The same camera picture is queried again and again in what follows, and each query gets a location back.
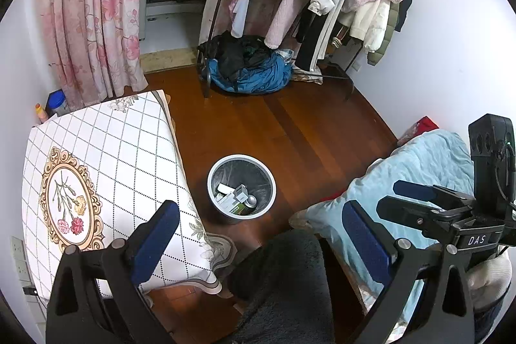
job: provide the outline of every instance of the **blue container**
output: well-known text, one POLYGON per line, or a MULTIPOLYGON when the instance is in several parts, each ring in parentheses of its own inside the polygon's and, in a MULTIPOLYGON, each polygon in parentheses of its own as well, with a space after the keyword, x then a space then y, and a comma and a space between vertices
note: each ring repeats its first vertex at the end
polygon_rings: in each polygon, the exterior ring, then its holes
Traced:
POLYGON ((62 115, 68 114, 70 112, 70 108, 66 103, 66 97, 62 90, 58 90, 53 92, 48 96, 48 108, 52 110, 53 113, 57 114, 58 117, 62 115))

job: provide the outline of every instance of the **red cloth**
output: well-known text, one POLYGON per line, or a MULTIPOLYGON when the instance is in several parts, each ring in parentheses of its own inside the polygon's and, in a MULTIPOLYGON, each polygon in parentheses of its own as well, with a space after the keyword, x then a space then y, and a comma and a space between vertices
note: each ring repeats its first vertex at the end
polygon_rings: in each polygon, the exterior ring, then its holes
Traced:
POLYGON ((424 116, 421 120, 419 120, 416 124, 414 124, 410 129, 408 129, 401 139, 398 140, 398 146, 403 146, 409 140, 413 139, 416 136, 424 133, 425 131, 431 131, 438 129, 439 126, 435 124, 428 116, 424 116))
POLYGON ((428 116, 424 116, 421 120, 417 122, 416 133, 413 138, 423 134, 425 131, 432 131, 438 129, 438 125, 435 124, 428 116))

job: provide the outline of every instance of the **screw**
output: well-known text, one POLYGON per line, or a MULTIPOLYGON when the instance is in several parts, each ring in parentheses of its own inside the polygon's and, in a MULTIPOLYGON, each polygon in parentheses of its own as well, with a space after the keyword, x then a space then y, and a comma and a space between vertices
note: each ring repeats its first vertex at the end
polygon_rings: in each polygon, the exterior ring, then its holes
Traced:
POLYGON ((123 239, 123 238, 117 238, 111 243, 112 248, 114 248, 116 250, 119 248, 122 248, 122 246, 124 246, 124 245, 125 245, 125 239, 123 239))
POLYGON ((410 241, 408 239, 405 239, 405 238, 398 239, 398 246, 403 250, 409 249, 411 245, 412 244, 410 243, 410 241))
POLYGON ((450 243, 446 246, 446 250, 452 255, 455 255, 457 253, 457 247, 450 243))
POLYGON ((75 252, 75 250, 77 249, 77 246, 75 245, 68 245, 65 249, 64 249, 64 252, 68 255, 71 255, 75 252))

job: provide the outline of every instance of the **gray fabric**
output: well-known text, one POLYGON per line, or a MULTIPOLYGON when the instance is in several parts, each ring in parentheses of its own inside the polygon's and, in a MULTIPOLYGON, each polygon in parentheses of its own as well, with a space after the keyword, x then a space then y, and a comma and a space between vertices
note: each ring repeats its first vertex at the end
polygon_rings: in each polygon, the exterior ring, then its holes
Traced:
POLYGON ((249 306, 218 344, 335 343, 323 253, 313 235, 276 236, 236 267, 228 286, 249 306))

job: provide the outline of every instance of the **orange bottle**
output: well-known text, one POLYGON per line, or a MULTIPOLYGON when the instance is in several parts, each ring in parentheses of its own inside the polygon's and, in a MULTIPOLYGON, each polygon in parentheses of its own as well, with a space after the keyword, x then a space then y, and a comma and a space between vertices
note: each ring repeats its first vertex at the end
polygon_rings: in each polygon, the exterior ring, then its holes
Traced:
POLYGON ((38 115, 38 118, 42 123, 48 120, 48 114, 43 110, 39 103, 35 105, 35 113, 38 115))

